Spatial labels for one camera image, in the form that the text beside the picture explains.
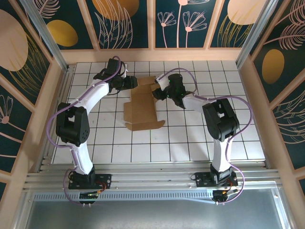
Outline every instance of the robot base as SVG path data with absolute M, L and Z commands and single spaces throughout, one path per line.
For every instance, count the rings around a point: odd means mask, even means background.
M 213 169 L 213 166 L 211 165 L 210 172 L 198 172 L 195 173 L 194 175 L 195 175 L 195 179 L 193 180 L 196 181 L 197 187 L 238 186 L 236 173 L 233 171 L 232 167 L 222 173 L 218 173 Z
M 88 175 L 69 174 L 68 189 L 110 189 L 111 174 L 95 174 L 94 167 Z

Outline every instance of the yellow oval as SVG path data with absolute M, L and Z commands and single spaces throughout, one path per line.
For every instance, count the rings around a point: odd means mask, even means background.
M 75 29 L 65 21 L 53 20 L 47 24 L 55 42 L 65 47 L 74 46 L 78 41 Z
M 230 0 L 228 17 L 238 25 L 253 24 L 262 11 L 265 0 Z
M 19 22 L 0 10 L 0 66 L 9 71 L 20 70 L 28 58 L 28 40 Z
M 281 51 L 270 50 L 263 60 L 263 79 L 268 84 L 275 83 L 281 76 L 284 69 L 285 59 Z
M 130 17 L 132 17 L 138 11 L 139 8 L 139 0 L 92 0 L 92 2 L 96 10 L 103 17 L 115 21 L 117 21 L 119 17 L 118 4 L 121 6 L 122 10 L 124 10 L 123 8 L 127 10 Z

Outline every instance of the white grid floor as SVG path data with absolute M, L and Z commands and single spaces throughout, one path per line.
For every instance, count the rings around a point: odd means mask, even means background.
M 232 61 L 170 61 L 126 62 L 129 75 L 155 76 L 176 67 L 191 71 L 198 83 L 199 95 L 215 97 L 237 95 L 246 99 L 235 62 Z M 105 67 L 104 62 L 78 63 L 70 87 L 68 102 L 79 96 L 92 82 L 93 76 Z M 190 75 L 182 72 L 186 90 L 193 91 Z M 213 159 L 214 144 L 204 117 L 195 111 L 183 110 L 170 99 L 158 101 L 158 120 L 165 120 L 157 130 L 130 131 L 123 120 L 123 104 L 130 101 L 130 92 L 108 95 L 89 114 L 90 136 L 87 141 L 94 164 L 119 162 L 209 161 Z M 250 116 L 245 104 L 231 100 L 240 127 Z M 232 160 L 264 159 L 254 123 L 234 139 Z M 72 162 L 70 151 L 55 149 L 54 164 Z

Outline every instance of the cardboard box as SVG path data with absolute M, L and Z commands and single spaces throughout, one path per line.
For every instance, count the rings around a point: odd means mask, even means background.
M 158 121 L 152 91 L 159 87 L 155 76 L 138 79 L 138 86 L 130 90 L 131 101 L 124 103 L 124 121 L 132 131 L 159 129 L 165 120 Z

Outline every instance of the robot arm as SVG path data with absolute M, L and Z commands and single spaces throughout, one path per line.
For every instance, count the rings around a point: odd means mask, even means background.
M 79 176 L 80 179 L 90 181 L 94 178 L 94 166 L 90 160 L 87 139 L 90 134 L 90 126 L 88 120 L 88 114 L 91 109 L 113 88 L 118 91 L 134 88 L 138 85 L 137 79 L 134 76 L 126 75 L 126 66 L 124 70 L 120 66 L 120 74 L 114 76 L 109 81 L 100 83 L 109 76 L 113 75 L 118 66 L 118 61 L 115 59 L 109 59 L 106 69 L 103 69 L 94 78 L 90 87 L 84 91 L 78 98 L 71 101 L 70 104 L 78 102 L 75 106 L 60 113 L 57 116 L 56 121 L 56 134 L 66 144 L 72 146 L 74 151 L 73 162 L 75 167 L 74 173 Z M 70 104 L 61 103 L 58 106 L 58 110 L 61 110 Z
M 195 110 L 204 114 L 208 131 L 214 139 L 211 182 L 221 186 L 227 182 L 227 179 L 232 179 L 236 183 L 236 174 L 229 163 L 232 147 L 229 138 L 235 135 L 239 128 L 236 114 L 228 99 L 205 101 L 199 96 L 193 95 L 192 92 L 186 91 L 182 79 L 178 73 L 168 77 L 160 75 L 156 79 L 160 88 L 152 92 L 154 97 L 161 100 L 170 98 L 183 109 Z

